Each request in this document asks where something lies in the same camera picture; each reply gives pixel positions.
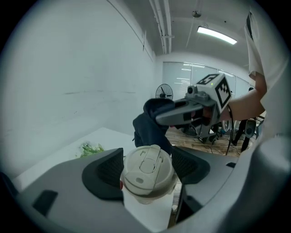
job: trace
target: ceiling light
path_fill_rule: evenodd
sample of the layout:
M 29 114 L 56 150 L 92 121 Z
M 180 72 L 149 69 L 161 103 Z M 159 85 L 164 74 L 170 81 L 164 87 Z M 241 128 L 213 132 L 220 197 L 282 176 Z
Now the ceiling light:
M 188 63 L 188 64 L 196 64 L 196 65 L 203 66 L 203 64 L 199 64 L 199 63 L 193 63 L 193 62 L 187 62 L 187 61 L 184 61 L 183 63 Z
M 219 71 L 219 72 L 222 73 L 222 74 L 228 75 L 228 76 L 230 76 L 230 77 L 233 77 L 233 75 L 230 74 L 230 73 L 226 73 L 226 72 L 224 72 L 224 71 Z
M 205 66 L 201 66 L 201 65 L 195 65 L 195 64 L 183 64 L 184 66 L 195 66 L 195 67 L 200 67 L 200 68 L 204 68 Z
M 214 36 L 214 37 L 219 38 L 221 40 L 224 40 L 224 41 L 226 41 L 228 43 L 231 43 L 232 45 L 234 45 L 237 42 L 236 40 L 230 38 L 229 36 L 226 36 L 226 35 L 218 32 L 218 31 L 210 30 L 210 29 L 205 28 L 205 27 L 200 27 L 199 26 L 198 29 L 197 29 L 197 32 Z

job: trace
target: black strap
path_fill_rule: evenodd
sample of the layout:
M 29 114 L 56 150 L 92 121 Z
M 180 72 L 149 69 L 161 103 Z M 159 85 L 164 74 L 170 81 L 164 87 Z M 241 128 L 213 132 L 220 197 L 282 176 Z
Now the black strap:
M 249 31 L 249 35 L 251 37 L 252 40 L 253 39 L 253 35 L 252 35 L 252 32 L 251 32 L 251 12 L 249 13 L 249 15 L 247 16 L 247 19 L 246 19 L 246 26 L 247 26 L 247 29 Z

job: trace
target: wooden floor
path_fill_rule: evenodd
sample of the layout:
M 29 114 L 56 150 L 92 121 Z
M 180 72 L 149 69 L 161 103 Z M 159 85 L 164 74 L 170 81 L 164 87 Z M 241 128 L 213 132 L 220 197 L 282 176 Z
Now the wooden floor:
M 229 135 L 224 135 L 220 137 L 218 140 L 215 141 L 213 145 L 211 145 L 211 142 L 207 140 L 205 144 L 202 144 L 198 138 L 194 138 L 193 136 L 188 136 L 184 134 L 181 130 L 178 130 L 176 128 L 170 128 L 168 129 L 166 133 L 166 137 L 170 141 L 172 145 L 175 146 L 180 146 L 180 147 L 188 147 L 188 148 L 193 148 L 196 150 L 204 151 L 204 152 L 209 152 L 211 151 L 214 154 L 219 154 L 219 155 L 224 155 L 227 151 L 228 143 L 229 143 Z M 227 156 L 235 156 L 239 157 L 241 155 L 241 146 L 243 143 L 244 136 L 241 137 L 241 139 L 238 141 L 237 146 L 233 146 L 231 144 L 229 151 L 227 153 Z M 252 146 L 254 141 L 256 140 L 256 136 L 254 135 L 249 142 L 249 146 Z M 177 205 L 179 203 L 179 197 L 181 193 L 181 187 L 182 184 L 180 180 L 178 180 L 175 189 L 174 189 L 174 199 L 173 199 L 173 205 Z M 175 217 L 176 213 L 172 213 L 170 220 L 169 220 L 169 226 L 168 228 L 171 228 L 175 225 Z

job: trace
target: green plant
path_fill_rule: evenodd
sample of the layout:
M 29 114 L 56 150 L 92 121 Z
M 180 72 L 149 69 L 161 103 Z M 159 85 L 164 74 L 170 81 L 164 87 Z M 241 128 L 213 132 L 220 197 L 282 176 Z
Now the green plant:
M 102 148 L 102 146 L 100 144 L 98 144 L 98 147 L 93 148 L 88 142 L 85 142 L 81 146 L 83 148 L 83 152 L 82 152 L 80 158 L 86 157 L 88 155 L 97 154 L 97 153 L 104 151 L 104 149 Z

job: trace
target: smoke detector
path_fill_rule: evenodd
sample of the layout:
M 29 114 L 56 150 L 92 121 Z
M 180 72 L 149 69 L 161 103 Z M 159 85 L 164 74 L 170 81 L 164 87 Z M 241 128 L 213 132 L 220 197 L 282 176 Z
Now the smoke detector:
M 195 11 L 192 12 L 192 16 L 194 18 L 199 18 L 201 16 L 201 12 L 198 11 L 198 10 L 195 10 Z

